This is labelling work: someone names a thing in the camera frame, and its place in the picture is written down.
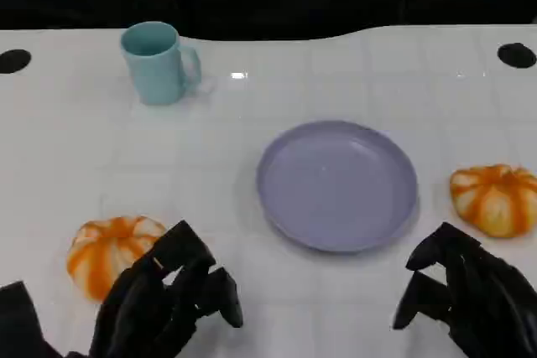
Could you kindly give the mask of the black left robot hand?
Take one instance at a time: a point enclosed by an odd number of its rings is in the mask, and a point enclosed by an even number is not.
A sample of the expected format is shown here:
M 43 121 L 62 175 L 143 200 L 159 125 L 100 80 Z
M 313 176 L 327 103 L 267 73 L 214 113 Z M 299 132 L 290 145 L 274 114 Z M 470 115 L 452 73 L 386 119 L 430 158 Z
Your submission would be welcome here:
M 89 355 L 176 357 L 197 320 L 214 313 L 242 327 L 237 284 L 180 221 L 115 281 L 99 309 Z

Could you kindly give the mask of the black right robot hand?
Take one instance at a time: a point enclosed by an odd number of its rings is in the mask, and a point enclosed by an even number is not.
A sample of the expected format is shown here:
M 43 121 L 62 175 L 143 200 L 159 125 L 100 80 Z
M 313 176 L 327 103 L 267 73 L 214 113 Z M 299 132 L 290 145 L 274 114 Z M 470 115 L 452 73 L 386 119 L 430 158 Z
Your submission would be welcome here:
M 468 357 L 534 357 L 536 292 L 516 267 L 448 222 L 410 254 L 413 275 L 393 327 L 417 314 L 441 321 Z

